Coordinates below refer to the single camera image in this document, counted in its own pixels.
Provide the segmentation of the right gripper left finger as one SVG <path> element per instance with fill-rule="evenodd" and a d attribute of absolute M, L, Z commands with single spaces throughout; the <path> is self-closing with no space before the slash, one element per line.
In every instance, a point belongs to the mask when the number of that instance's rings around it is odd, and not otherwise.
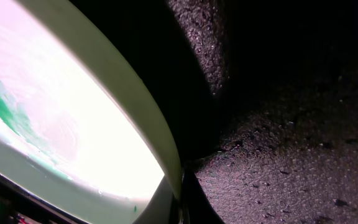
<path fill-rule="evenodd" d="M 179 224 L 178 202 L 165 177 L 134 224 Z"/>

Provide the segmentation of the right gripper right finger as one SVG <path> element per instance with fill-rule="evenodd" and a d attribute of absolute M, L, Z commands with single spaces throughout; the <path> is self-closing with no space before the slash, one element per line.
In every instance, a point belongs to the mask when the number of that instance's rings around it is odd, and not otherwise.
<path fill-rule="evenodd" d="M 209 203 L 195 173 L 190 169 L 184 171 L 182 196 L 188 209 L 190 223 L 224 224 Z"/>

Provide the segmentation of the mint green plate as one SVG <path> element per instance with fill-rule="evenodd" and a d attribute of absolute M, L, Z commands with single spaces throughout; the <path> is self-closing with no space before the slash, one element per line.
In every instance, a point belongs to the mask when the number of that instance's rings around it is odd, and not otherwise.
<path fill-rule="evenodd" d="M 134 223 L 181 165 L 152 95 L 69 1 L 0 1 L 0 183 L 54 222 Z"/>

